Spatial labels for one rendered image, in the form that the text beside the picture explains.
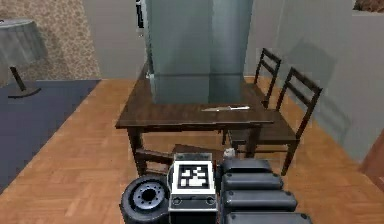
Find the silver table knife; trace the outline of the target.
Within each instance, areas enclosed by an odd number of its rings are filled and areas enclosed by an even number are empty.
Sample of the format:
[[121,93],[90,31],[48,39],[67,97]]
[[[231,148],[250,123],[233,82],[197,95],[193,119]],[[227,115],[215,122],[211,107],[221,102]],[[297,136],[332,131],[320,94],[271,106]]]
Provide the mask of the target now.
[[205,109],[202,109],[201,111],[203,111],[203,112],[220,112],[220,111],[248,110],[248,109],[250,109],[249,106],[237,106],[237,107],[224,106],[224,107],[205,108]]

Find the dark brown wooden table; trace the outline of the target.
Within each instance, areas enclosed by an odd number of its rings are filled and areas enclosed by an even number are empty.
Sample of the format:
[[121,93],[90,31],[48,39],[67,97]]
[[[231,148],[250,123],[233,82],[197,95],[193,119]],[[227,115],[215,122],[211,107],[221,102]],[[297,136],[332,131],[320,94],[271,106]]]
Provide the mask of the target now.
[[143,133],[249,129],[247,153],[253,155],[262,127],[274,123],[271,113],[256,105],[255,94],[245,83],[241,84],[241,95],[246,105],[252,105],[250,109],[203,112],[202,109],[209,108],[208,104],[154,103],[148,73],[149,64],[145,62],[115,125],[116,129],[127,130],[132,152],[145,148]]

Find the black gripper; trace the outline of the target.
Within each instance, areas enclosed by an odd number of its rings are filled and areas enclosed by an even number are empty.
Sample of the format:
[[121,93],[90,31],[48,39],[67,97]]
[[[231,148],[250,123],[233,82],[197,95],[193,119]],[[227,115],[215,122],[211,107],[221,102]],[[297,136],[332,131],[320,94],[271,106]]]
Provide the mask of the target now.
[[144,175],[123,191],[119,208],[124,224],[169,224],[169,189],[164,175]]

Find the silver grey fridge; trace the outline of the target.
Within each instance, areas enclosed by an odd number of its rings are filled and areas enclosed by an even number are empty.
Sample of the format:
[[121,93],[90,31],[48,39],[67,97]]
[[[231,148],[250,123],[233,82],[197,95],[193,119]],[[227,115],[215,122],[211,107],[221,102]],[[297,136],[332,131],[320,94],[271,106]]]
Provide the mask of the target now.
[[242,101],[254,0],[141,0],[157,104]]

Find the brown wooden door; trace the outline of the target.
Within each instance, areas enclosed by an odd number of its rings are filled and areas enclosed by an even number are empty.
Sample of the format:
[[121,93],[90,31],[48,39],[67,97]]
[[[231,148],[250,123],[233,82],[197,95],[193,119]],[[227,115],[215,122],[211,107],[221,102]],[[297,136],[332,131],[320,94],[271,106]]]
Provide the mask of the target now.
[[372,144],[359,170],[384,192],[384,128]]

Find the dark brown wooden chair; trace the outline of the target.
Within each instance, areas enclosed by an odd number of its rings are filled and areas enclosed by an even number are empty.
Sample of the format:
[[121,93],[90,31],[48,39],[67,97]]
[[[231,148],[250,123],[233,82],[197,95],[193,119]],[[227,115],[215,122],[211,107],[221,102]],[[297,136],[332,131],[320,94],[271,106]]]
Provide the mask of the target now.
[[[274,66],[269,65],[268,62],[266,61],[266,58],[269,58],[271,61],[273,61]],[[255,94],[260,98],[261,104],[265,108],[268,108],[281,63],[282,63],[281,58],[273,54],[270,50],[263,48],[259,62],[256,67],[256,74],[254,76],[253,83],[248,83],[248,86],[254,90]],[[268,90],[266,93],[263,93],[261,88],[257,85],[258,78],[260,75],[260,70],[262,68],[264,68],[271,75],[270,84],[268,86]]]
[[[292,79],[299,80],[307,89],[312,92],[311,97],[307,97],[297,88]],[[302,117],[300,126],[296,131],[288,124],[287,120],[281,114],[283,99],[287,93],[291,91],[305,106],[305,114]],[[279,97],[274,109],[269,109],[272,113],[274,123],[261,129],[259,145],[286,145],[286,157],[282,166],[281,175],[285,176],[294,158],[295,152],[300,144],[301,136],[309,123],[311,115],[317,105],[322,93],[322,88],[312,81],[307,75],[301,73],[296,68],[291,67],[284,81],[283,87],[279,93]]]
[[[176,153],[211,153],[212,159],[214,161],[220,161],[223,159],[224,151],[197,146],[176,144],[170,153],[153,151],[145,148],[138,148],[132,152],[136,164],[137,173],[139,176],[147,174],[166,174],[170,165],[173,162],[173,158]],[[165,167],[162,170],[150,169],[147,167],[148,162],[164,164]]]

